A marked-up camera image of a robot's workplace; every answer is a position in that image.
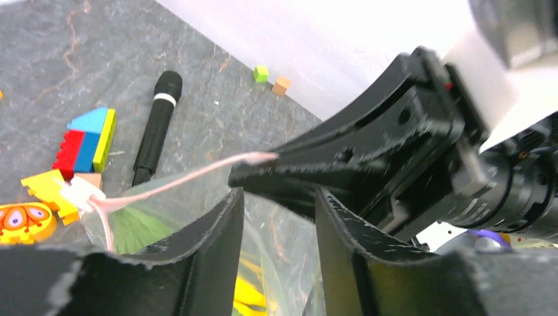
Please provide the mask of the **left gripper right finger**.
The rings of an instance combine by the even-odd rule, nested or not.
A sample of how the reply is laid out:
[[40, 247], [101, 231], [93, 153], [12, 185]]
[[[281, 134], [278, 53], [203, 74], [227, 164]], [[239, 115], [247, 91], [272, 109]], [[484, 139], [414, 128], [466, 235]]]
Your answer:
[[319, 189], [315, 224], [327, 315], [556, 315], [557, 251], [437, 255]]

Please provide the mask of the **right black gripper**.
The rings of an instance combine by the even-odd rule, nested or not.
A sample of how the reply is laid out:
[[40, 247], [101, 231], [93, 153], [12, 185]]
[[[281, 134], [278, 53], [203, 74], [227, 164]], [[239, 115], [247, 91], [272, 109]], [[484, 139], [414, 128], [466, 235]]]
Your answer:
[[[441, 126], [441, 104], [449, 126]], [[415, 214], [437, 195], [443, 219], [482, 219], [488, 170], [476, 150], [487, 139], [455, 66], [420, 46], [339, 113], [279, 146], [276, 161], [235, 165], [228, 183], [309, 219], [318, 188], [366, 219], [392, 201]], [[441, 188], [433, 192], [435, 174]]]

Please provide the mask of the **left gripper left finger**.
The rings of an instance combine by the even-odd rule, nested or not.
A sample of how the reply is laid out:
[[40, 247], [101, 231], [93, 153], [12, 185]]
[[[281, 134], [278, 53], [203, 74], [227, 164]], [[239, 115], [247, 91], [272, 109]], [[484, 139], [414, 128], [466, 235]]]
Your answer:
[[135, 255], [80, 246], [1, 248], [2, 315], [230, 315], [244, 193]]

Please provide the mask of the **yellow banana bunch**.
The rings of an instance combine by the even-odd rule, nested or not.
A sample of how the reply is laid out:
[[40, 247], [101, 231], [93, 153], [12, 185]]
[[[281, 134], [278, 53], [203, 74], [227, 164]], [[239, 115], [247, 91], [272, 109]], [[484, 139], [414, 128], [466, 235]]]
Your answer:
[[246, 258], [240, 259], [233, 308], [239, 315], [267, 315], [262, 269]]

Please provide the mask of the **clear polka dot zip bag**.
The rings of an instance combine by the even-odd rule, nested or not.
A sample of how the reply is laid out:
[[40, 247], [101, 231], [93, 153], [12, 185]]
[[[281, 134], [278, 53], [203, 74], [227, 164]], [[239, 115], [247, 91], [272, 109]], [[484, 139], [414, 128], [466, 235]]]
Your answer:
[[[256, 166], [277, 159], [277, 153], [240, 153], [150, 180], [120, 197], [107, 197], [86, 180], [73, 178], [64, 184], [61, 195], [78, 208], [90, 240], [116, 253], [111, 213], [127, 207], [138, 209], [164, 222], [174, 234], [206, 215], [230, 191], [226, 175], [231, 165]], [[243, 223], [240, 259], [246, 258], [262, 269], [267, 315], [324, 315], [317, 240], [310, 222], [271, 202], [249, 197], [243, 209]]]

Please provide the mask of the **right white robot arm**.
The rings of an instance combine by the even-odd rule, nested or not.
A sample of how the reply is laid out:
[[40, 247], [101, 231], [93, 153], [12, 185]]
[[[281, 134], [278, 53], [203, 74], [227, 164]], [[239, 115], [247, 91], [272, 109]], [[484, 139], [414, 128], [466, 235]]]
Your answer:
[[418, 47], [339, 113], [277, 147], [278, 160], [235, 165], [228, 183], [307, 219], [323, 188], [404, 242], [437, 221], [556, 242], [556, 127], [552, 115], [481, 151], [488, 127], [460, 73]]

